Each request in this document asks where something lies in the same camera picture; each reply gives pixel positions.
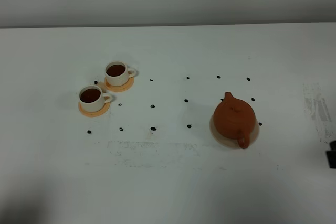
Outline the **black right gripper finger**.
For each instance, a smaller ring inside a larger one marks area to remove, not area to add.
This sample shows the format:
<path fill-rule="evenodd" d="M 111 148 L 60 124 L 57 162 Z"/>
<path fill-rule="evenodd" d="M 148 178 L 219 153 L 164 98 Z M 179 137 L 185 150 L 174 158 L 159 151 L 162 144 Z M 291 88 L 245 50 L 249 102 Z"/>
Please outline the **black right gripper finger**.
<path fill-rule="evenodd" d="M 329 167 L 336 169 L 336 140 L 329 143 L 330 150 L 326 151 Z"/>

